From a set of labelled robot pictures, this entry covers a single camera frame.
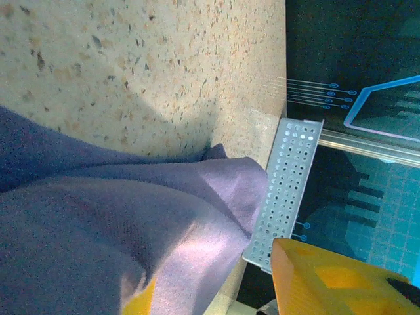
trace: perforated metal bracket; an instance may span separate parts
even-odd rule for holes
[[[242,254],[267,273],[271,273],[273,239],[292,235],[323,124],[283,118],[278,125],[268,160],[267,197],[251,243]]]

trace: purple fabric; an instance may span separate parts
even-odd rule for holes
[[[180,159],[105,150],[0,107],[6,314],[119,314],[157,279],[152,314],[203,314],[266,192],[221,145]]]

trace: orange plastic block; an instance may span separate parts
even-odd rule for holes
[[[281,315],[420,314],[387,282],[407,278],[299,241],[276,238],[271,269]]]

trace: glowing blue line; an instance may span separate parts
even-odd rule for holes
[[[289,83],[288,85],[297,85],[299,87],[311,87],[313,89],[321,89],[321,90],[334,90],[334,91],[338,91],[338,92],[344,92],[347,93],[348,91],[344,91],[344,90],[338,90],[338,89],[332,89],[331,87],[313,87],[312,85],[303,85],[303,84],[296,84],[296,83]]]
[[[305,95],[313,95],[313,96],[320,96],[320,97],[322,97],[322,95],[312,94],[312,93],[303,93],[303,92],[295,92],[295,91],[291,91],[291,92],[293,92],[293,93],[301,93],[301,94],[305,94]],[[332,96],[328,96],[328,98],[334,98],[335,100],[345,100],[345,98],[332,97]]]
[[[331,103],[322,103],[322,102],[316,102],[314,100],[304,100],[305,102],[313,102],[313,103],[317,103],[317,104],[323,104],[323,105],[328,105],[328,106],[336,106],[336,107],[341,107],[341,105],[335,105],[335,104],[331,104]]]
[[[301,91],[314,92],[314,90],[300,89],[300,88],[298,88],[298,87],[289,87],[289,86],[287,86],[287,89],[288,89],[288,90],[289,90],[289,89],[293,89],[293,90],[301,90]]]
[[[294,100],[287,100],[288,102],[292,102],[292,103],[297,103],[297,104],[303,104],[303,105],[309,105],[309,106],[315,106],[315,107],[323,107],[321,105],[315,105],[315,104],[308,104],[308,103],[304,103],[304,102],[296,102]]]
[[[365,104],[366,100],[369,98],[369,95],[372,92],[380,91],[380,90],[384,90],[384,89],[389,89],[391,87],[399,87],[401,85],[407,85],[407,84],[412,84],[412,83],[417,83],[417,82],[420,82],[420,75],[415,75],[413,77],[407,77],[405,79],[400,79],[400,80],[390,81],[390,82],[381,83],[381,84],[377,84],[377,85],[372,85],[370,87],[364,87],[362,89],[362,91],[360,92],[359,97],[354,102],[354,105],[353,105],[352,109],[347,114],[347,117],[345,118],[344,123],[343,123],[344,126],[346,126],[348,128],[356,129],[356,130],[367,131],[369,133],[375,133],[377,135],[383,135],[383,136],[386,136],[386,137],[393,137],[393,138],[399,138],[399,139],[404,139],[404,140],[420,142],[420,139],[418,139],[418,138],[411,138],[410,136],[397,135],[397,134],[394,134],[394,133],[388,133],[388,132],[385,132],[385,131],[379,131],[379,130],[374,130],[374,129],[369,129],[369,128],[365,128],[365,127],[358,127],[358,126],[352,125],[352,123],[354,121],[354,118],[356,117],[356,115],[358,114],[358,112],[360,111],[362,106]]]
[[[311,83],[311,84],[319,84],[319,85],[327,85],[329,86],[330,83],[319,83],[319,82],[312,82],[312,81],[303,81],[303,80],[294,80],[294,79],[287,79],[288,81],[294,82],[303,82],[303,83]]]
[[[290,94],[288,94],[288,96],[311,98],[312,100],[325,100],[325,98],[316,98],[316,97],[303,96],[303,95],[290,95]]]

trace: speckled terrazzo floor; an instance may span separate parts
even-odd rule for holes
[[[11,110],[116,150],[222,142],[266,165],[284,105],[284,0],[1,0],[0,29]],[[226,313],[243,266],[209,314]]]

